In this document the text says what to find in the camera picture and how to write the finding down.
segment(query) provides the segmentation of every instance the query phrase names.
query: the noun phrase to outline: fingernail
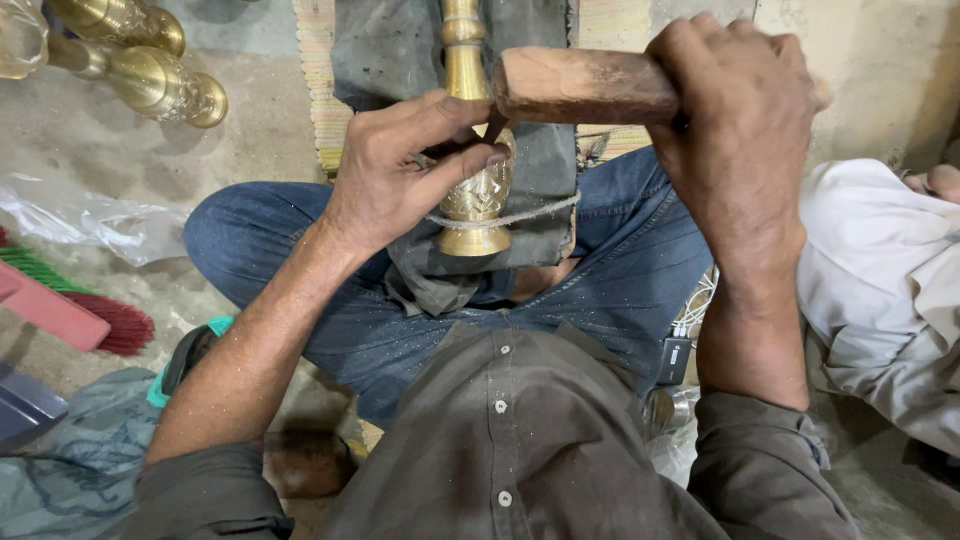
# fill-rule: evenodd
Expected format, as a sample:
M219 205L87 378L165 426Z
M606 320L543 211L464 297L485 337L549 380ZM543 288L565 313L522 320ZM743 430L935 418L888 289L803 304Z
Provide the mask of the fingernail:
M491 165L496 165L496 164L498 164L498 163L502 163L502 162L506 161L507 158L509 158L509 157L510 157L510 156L508 156L508 155L506 155L506 154L500 154L500 153L493 154L492 156L490 156L489 158L487 158L487 166L489 167L489 166L491 166Z

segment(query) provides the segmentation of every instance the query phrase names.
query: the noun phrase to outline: engraved pattern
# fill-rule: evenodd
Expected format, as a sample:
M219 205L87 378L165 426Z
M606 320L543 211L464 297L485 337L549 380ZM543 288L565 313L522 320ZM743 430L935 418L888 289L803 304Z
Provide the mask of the engraved pattern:
M503 210L514 176L516 142L510 130L503 130L496 141L510 147L510 159L487 167L451 189L440 201L440 209L450 219L483 221L498 217Z

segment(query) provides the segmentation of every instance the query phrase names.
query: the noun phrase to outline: green broom bristles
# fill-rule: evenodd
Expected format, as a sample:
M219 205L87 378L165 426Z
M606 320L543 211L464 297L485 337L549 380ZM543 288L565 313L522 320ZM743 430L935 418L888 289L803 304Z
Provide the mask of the green broom bristles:
M61 276L56 270L51 268L49 264L43 262L43 260L23 246L9 245L8 247L0 248L0 260L3 260L13 268L16 268L20 272L23 272L27 276L57 292L95 294L89 289L85 289L71 282L64 276Z

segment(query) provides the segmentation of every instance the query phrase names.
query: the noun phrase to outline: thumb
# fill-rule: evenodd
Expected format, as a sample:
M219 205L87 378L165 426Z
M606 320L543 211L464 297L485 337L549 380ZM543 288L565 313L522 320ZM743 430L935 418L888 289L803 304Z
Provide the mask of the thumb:
M509 158L510 148L506 144L477 143L440 160L421 181L446 193L454 185Z

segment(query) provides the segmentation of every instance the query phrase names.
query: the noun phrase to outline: white cloth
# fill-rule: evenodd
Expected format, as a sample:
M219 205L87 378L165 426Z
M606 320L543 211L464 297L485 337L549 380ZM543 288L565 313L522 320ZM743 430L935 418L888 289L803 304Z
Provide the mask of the white cloth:
M834 161L804 180L801 218L797 296L829 348L827 378L960 456L960 205L879 161Z

